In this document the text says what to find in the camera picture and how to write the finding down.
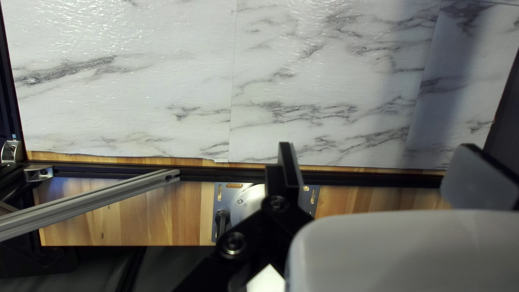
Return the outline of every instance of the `wood grain surface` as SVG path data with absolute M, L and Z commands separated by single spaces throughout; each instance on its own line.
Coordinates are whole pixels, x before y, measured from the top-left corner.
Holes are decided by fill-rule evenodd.
M 201 158 L 105 157 L 28 151 L 37 161 L 263 168 L 264 164 L 215 163 Z M 301 169 L 443 174 L 441 170 L 309 166 Z M 53 178 L 34 190 L 36 204 L 117 182 L 114 179 Z M 213 182 L 176 182 L 41 228 L 42 245 L 214 245 L 211 242 Z M 410 209 L 447 209 L 438 189 L 322 186 L 316 218 Z

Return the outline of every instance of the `silver corner bracket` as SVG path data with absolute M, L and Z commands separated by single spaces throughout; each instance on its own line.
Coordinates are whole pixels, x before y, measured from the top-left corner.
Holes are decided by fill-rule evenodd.
M 23 170 L 26 182 L 42 181 L 54 177 L 54 168 L 52 165 L 33 164 Z
M 23 160 L 22 142 L 7 140 L 2 147 L 2 163 L 17 163 Z

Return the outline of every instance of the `black bracket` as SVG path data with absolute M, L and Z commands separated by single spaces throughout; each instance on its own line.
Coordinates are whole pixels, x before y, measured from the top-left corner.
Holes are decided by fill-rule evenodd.
M 292 238 L 313 220 L 298 205 L 304 184 L 290 143 L 279 143 L 278 163 L 265 167 L 265 178 L 261 210 L 222 234 L 175 292 L 238 291 L 268 264 L 284 274 Z

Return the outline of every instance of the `black screw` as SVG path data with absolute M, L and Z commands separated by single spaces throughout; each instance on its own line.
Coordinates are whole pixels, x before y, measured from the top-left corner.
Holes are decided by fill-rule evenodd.
M 224 241 L 225 253 L 237 255 L 245 249 L 245 236 L 240 232 L 231 232 Z
M 273 212 L 283 212 L 288 208 L 288 202 L 282 196 L 272 196 L 270 197 L 268 206 Z

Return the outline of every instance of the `marble backdrop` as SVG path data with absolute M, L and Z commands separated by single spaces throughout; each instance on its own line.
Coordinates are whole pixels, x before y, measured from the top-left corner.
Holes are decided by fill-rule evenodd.
M 519 0 L 2 0 L 28 150 L 444 168 L 484 143 Z
M 399 165 L 439 0 L 238 0 L 229 160 Z
M 518 46 L 518 6 L 442 1 L 404 167 L 445 168 L 461 143 L 483 147 Z
M 28 150 L 227 161 L 236 1 L 2 7 Z

